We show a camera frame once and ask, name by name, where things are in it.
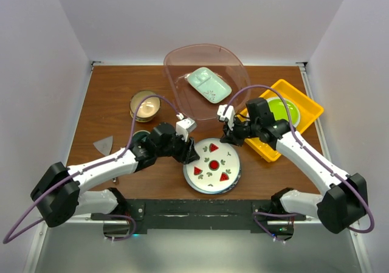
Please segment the pale green divided dish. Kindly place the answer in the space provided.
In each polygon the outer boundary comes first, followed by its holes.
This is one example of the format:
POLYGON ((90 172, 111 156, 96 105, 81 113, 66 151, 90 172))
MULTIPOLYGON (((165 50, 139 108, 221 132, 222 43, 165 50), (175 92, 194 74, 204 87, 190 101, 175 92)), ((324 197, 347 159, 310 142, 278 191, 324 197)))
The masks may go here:
POLYGON ((215 72, 200 67, 187 76, 189 85, 213 104, 220 103, 232 93, 232 88, 215 72))

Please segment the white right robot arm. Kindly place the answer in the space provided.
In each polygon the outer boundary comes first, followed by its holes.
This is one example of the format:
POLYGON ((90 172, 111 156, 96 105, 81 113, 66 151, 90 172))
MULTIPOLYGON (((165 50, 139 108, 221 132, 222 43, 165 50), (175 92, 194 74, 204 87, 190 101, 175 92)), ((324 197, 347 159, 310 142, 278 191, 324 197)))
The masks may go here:
POLYGON ((358 173, 350 175, 316 151, 293 124, 276 120, 268 102, 263 98, 247 101, 249 118, 240 121, 230 105, 217 110, 218 120, 224 123, 221 142, 241 146, 246 139, 258 138, 273 150, 288 158, 317 187, 318 194, 284 189, 272 198, 271 214, 278 220, 297 213, 313 216, 332 233, 351 228, 364 216, 370 219, 365 233, 374 228, 374 218, 368 206, 367 182, 358 173))

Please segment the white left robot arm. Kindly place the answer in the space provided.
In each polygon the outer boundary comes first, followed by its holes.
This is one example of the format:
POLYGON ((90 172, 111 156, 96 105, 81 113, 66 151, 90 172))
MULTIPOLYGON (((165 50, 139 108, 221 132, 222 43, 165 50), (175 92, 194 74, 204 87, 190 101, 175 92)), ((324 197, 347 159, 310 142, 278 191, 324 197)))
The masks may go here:
POLYGON ((122 195, 114 188, 102 192, 94 192, 92 188, 144 170, 160 157, 172 157, 183 165, 198 160, 194 139, 189 136, 195 128, 192 119, 180 120, 175 125, 162 122, 109 156, 71 167, 61 162, 52 164, 30 197, 48 227, 60 226, 72 216, 85 213, 120 219, 126 212, 122 195))

